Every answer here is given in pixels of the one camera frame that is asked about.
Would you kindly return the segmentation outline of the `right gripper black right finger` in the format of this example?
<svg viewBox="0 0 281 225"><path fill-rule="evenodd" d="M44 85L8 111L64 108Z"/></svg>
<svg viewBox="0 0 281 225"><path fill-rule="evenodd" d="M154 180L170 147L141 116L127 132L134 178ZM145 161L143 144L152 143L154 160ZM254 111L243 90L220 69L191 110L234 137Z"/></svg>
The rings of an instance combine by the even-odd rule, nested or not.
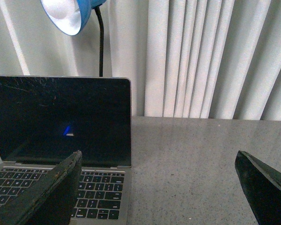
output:
<svg viewBox="0 0 281 225"><path fill-rule="evenodd" d="M245 151L235 169L243 193L259 225L281 225L281 172Z"/></svg>

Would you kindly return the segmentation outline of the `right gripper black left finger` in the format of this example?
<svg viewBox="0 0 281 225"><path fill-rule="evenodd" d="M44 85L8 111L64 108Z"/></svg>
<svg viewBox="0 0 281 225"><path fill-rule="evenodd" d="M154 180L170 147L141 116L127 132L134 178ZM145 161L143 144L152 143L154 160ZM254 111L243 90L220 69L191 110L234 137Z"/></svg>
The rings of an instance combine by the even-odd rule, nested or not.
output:
<svg viewBox="0 0 281 225"><path fill-rule="evenodd" d="M68 225L77 200L82 152L76 151L0 207L0 225Z"/></svg>

